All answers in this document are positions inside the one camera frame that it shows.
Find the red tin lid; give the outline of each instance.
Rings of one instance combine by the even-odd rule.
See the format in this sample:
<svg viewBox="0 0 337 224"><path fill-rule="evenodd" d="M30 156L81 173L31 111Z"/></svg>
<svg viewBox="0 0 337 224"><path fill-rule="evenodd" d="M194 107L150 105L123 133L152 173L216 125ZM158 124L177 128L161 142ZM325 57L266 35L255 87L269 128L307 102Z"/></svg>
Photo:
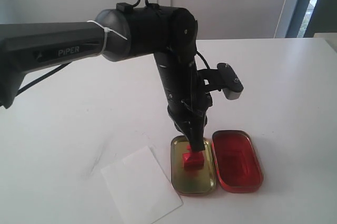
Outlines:
<svg viewBox="0 0 337 224"><path fill-rule="evenodd" d="M263 175L250 137L240 130L221 130L213 134L212 149L217 177L228 192L254 192Z"/></svg>

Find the white table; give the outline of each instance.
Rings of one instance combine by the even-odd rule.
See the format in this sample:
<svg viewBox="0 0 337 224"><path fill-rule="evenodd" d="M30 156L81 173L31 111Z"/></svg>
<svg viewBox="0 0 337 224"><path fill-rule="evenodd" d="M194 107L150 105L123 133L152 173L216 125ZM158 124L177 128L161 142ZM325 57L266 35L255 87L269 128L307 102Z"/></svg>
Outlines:
<svg viewBox="0 0 337 224"><path fill-rule="evenodd" d="M182 197L157 223L336 223L337 54L316 38L198 46L245 88L236 101L212 94L205 136L249 133L265 180L253 194ZM0 223L122 223L100 169L150 145L170 177L166 105L149 55L73 63L0 109Z"/></svg>

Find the white paper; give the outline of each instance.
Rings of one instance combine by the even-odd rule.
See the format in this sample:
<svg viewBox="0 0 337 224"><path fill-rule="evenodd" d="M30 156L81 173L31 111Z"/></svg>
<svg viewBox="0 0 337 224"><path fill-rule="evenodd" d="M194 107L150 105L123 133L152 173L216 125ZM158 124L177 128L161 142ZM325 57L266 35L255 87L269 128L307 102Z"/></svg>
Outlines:
<svg viewBox="0 0 337 224"><path fill-rule="evenodd" d="M125 224L151 224L182 205L148 147L102 169Z"/></svg>

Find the open tin box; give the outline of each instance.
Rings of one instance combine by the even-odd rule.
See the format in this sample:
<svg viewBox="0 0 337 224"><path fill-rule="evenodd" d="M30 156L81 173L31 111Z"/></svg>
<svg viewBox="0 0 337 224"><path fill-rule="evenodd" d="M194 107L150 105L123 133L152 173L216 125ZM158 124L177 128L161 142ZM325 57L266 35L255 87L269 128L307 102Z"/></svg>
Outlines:
<svg viewBox="0 0 337 224"><path fill-rule="evenodd" d="M204 139L200 164L187 166L189 142L184 136L171 142L171 181L181 195L198 196L212 192L216 177L221 187L233 193L254 192L263 181L260 164L248 134L239 130L221 130Z"/></svg>

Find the gold tin base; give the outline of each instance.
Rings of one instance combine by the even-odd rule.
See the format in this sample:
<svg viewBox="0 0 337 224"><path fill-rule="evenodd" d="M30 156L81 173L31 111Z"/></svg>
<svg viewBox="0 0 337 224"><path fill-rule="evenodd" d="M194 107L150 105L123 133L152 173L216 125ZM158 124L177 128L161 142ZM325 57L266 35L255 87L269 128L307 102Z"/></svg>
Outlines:
<svg viewBox="0 0 337 224"><path fill-rule="evenodd" d="M180 195L199 196L209 194L215 189L216 174L213 165L212 146L204 138L204 167L186 170L183 154L188 153L189 141L185 136L177 136L171 142L171 182Z"/></svg>

